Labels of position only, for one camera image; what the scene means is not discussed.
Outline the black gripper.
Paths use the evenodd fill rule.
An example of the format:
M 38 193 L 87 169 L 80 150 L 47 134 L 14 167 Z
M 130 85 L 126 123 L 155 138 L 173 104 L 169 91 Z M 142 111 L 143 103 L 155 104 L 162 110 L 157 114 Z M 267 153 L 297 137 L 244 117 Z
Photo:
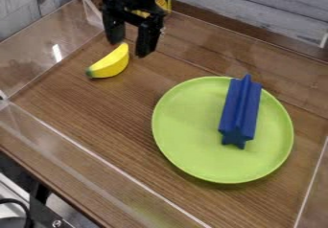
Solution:
M 111 45 L 123 41 L 126 25 L 138 26 L 135 55 L 146 57 L 158 45 L 162 34 L 165 11 L 155 0 L 103 0 L 103 23 L 107 41 Z

